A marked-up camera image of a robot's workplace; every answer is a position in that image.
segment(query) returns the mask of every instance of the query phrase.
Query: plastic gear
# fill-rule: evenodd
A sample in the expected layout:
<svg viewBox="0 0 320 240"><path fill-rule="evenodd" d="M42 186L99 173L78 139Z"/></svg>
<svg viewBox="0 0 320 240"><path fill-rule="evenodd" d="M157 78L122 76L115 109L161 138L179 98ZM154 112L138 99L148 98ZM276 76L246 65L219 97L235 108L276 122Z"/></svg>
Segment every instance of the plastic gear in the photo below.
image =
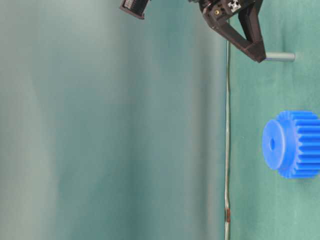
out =
<svg viewBox="0 0 320 240"><path fill-rule="evenodd" d="M310 111L283 111L264 127L263 156L287 179L316 176L320 170L320 120Z"/></svg>

